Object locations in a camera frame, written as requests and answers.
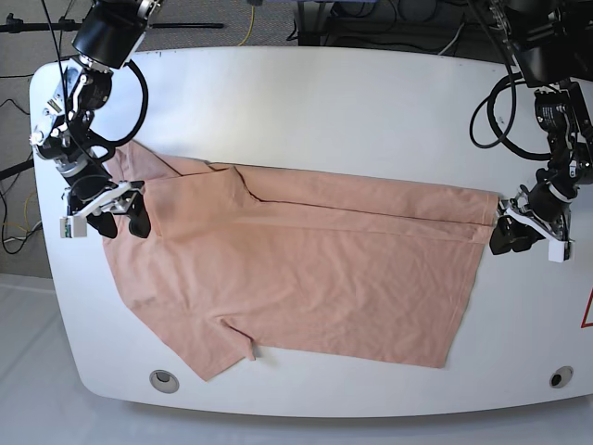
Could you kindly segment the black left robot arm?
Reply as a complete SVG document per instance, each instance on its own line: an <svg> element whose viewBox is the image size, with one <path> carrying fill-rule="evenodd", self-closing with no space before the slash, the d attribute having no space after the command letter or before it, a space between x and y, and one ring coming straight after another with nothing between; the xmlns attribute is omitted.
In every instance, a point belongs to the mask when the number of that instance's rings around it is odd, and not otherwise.
<svg viewBox="0 0 593 445"><path fill-rule="evenodd" d="M496 136L494 143L544 165L532 188L521 186L515 197L498 204L490 250L495 255L519 253L545 240L550 261L568 261L570 205L580 186L592 182L592 118L579 84L592 78L592 4L471 1L468 7L506 70L479 105ZM534 92L536 121L549 144L546 154L519 147L509 138L510 128L497 122L495 105L504 90L511 92L509 120L515 120L520 84Z"/></svg>

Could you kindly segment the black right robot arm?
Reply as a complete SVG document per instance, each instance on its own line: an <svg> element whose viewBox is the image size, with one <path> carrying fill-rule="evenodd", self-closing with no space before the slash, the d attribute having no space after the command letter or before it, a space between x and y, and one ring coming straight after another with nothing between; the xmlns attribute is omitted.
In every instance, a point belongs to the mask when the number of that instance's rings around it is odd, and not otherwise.
<svg viewBox="0 0 593 445"><path fill-rule="evenodd" d="M32 148L52 160L67 183L62 199L66 213L59 222L63 238L84 237L93 227L101 236L118 234L116 216L129 220L132 235L146 238L151 223L145 209L144 182L117 181L105 168L117 148L131 142L148 109L145 76L132 54L162 8L159 1L96 1L73 40L77 54L60 64L59 84L32 130ZM128 134L108 140L95 133L92 122L112 91L115 70L128 68L138 80L142 103Z"/></svg>

